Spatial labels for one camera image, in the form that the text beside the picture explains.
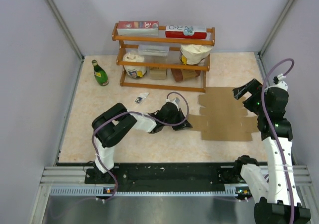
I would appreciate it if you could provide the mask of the brown cardboard box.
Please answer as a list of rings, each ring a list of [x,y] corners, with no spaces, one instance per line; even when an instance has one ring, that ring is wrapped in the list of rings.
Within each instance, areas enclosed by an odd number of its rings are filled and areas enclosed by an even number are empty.
[[[252,134],[259,132],[257,117],[248,116],[244,101],[234,98],[232,87],[207,87],[198,96],[200,115],[188,117],[191,131],[200,132],[205,141],[252,141]]]

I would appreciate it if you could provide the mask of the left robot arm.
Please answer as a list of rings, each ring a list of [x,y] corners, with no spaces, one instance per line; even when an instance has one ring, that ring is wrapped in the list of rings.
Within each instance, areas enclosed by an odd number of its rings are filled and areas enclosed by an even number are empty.
[[[131,129],[155,134],[165,126],[175,131],[192,129],[176,101],[167,100],[161,109],[149,114],[130,112],[122,103],[106,110],[92,122],[96,177],[104,183],[112,179],[115,146]]]

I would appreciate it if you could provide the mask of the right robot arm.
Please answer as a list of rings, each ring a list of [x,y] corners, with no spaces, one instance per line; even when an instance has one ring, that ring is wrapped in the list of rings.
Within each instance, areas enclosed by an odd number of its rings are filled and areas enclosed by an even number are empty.
[[[292,166],[292,127],[284,117],[289,94],[287,84],[278,81],[263,88],[252,79],[233,89],[235,99],[249,92],[244,107],[257,115],[257,128],[267,152],[268,175],[263,175],[256,159],[239,157],[232,170],[238,182],[246,182],[255,201],[254,219],[257,224],[305,224],[311,219],[308,208],[296,191]]]

